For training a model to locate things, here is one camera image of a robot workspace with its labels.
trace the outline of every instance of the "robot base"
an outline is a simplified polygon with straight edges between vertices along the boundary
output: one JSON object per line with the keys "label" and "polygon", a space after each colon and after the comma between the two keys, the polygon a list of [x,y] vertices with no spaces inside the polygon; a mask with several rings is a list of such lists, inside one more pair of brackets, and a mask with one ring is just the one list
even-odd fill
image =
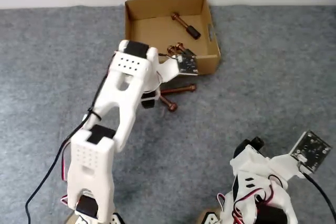
{"label": "robot base", "polygon": [[217,224],[219,223],[220,208],[206,209],[197,219],[196,224]]}
{"label": "robot base", "polygon": [[[80,218],[78,215],[73,212],[69,218],[64,222],[64,224],[91,224]],[[118,214],[114,214],[111,218],[110,224],[125,224],[125,222],[121,219]]]}

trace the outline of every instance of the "black rubber cap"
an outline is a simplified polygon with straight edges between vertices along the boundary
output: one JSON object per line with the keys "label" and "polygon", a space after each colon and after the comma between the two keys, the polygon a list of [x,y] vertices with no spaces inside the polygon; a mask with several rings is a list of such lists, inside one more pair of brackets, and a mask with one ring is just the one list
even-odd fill
{"label": "black rubber cap", "polygon": [[76,211],[97,219],[98,205],[95,199],[82,195],[76,206]]}
{"label": "black rubber cap", "polygon": [[250,145],[257,151],[260,151],[260,149],[265,145],[265,143],[261,138],[256,136],[254,139],[252,139]]}
{"label": "black rubber cap", "polygon": [[201,36],[201,34],[193,26],[188,26],[186,30],[194,39],[198,39]]}

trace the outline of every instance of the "gray carpet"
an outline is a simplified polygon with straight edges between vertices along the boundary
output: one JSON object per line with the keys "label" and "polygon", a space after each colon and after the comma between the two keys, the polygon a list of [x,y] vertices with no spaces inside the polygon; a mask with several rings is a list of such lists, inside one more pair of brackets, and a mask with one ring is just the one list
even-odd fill
{"label": "gray carpet", "polygon": [[[268,156],[306,129],[336,145],[336,7],[212,7],[223,60],[193,94],[139,109],[115,157],[115,203],[126,223],[194,223],[233,182],[237,144],[258,135]],[[26,223],[24,203],[82,119],[123,38],[122,7],[0,10],[0,223]],[[115,127],[116,114],[104,125]],[[336,150],[314,176],[336,204]],[[301,223],[331,223],[318,191],[293,179]],[[56,167],[32,201],[32,223],[70,211]]]}

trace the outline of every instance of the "box handle hole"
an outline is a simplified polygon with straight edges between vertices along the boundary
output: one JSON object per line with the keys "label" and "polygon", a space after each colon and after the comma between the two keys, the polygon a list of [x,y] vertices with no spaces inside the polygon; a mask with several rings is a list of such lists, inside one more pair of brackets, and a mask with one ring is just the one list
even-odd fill
{"label": "box handle hole", "polygon": [[212,41],[214,37],[214,27],[211,24],[208,24],[208,34],[209,40]]}

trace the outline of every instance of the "black cable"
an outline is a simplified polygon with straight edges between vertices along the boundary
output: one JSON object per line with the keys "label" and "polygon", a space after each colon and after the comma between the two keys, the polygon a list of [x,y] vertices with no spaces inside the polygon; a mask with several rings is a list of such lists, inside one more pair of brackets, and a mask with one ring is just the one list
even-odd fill
{"label": "black cable", "polygon": [[315,182],[315,180],[312,179],[312,177],[310,177],[308,174],[306,173],[302,173],[304,175],[304,177],[309,181],[311,182],[316,188],[317,190],[322,194],[322,196],[324,197],[325,201],[327,202],[330,210],[331,210],[331,213],[334,217],[334,221],[336,223],[336,212],[335,212],[335,209],[330,201],[330,199],[327,197],[326,193],[323,191],[323,189]]}
{"label": "black cable", "polygon": [[166,57],[168,57],[168,58],[170,58],[170,59],[177,60],[176,58],[173,58],[173,57],[171,57],[171,56],[169,56],[169,55],[167,55],[167,54],[162,54],[162,53],[160,53],[160,52],[159,52],[159,56],[166,56]]}
{"label": "black cable", "polygon": [[42,185],[44,184],[44,182],[47,180],[47,178],[49,177],[50,173],[53,171],[58,158],[63,150],[63,147],[65,146],[65,144],[68,142],[68,140],[70,138],[72,138],[72,136],[83,127],[83,125],[87,122],[87,120],[90,118],[90,115],[93,113],[93,108],[95,107],[95,103],[97,100],[97,97],[100,93],[101,88],[103,87],[105,80],[107,78],[108,72],[105,74],[104,78],[101,80],[98,89],[94,95],[94,99],[92,101],[92,104],[90,106],[90,108],[88,109],[88,114],[87,116],[84,118],[84,120],[65,138],[65,140],[61,143],[61,146],[58,149],[58,152],[56,154],[56,157],[53,161],[53,163],[51,164],[47,174],[44,176],[44,178],[42,179],[42,181],[40,182],[40,184],[37,186],[37,188],[35,189],[35,191],[31,194],[31,196],[28,198],[28,200],[26,201],[26,205],[25,205],[25,209],[26,209],[26,213],[27,213],[27,217],[28,217],[28,224],[30,224],[30,213],[29,213],[29,209],[28,209],[28,204],[31,202],[31,200],[35,197],[35,195],[38,193],[38,191],[41,189]]}
{"label": "black cable", "polygon": [[283,188],[284,185],[282,184],[281,179],[280,179],[277,175],[270,174],[270,175],[268,176],[268,179],[270,180],[271,177],[274,177],[274,178],[276,178],[277,180],[279,180],[280,185],[281,185],[281,187]]}
{"label": "black cable", "polygon": [[82,219],[82,221],[84,221],[86,224],[88,224],[88,222],[82,217],[82,215],[78,215],[81,219]]}

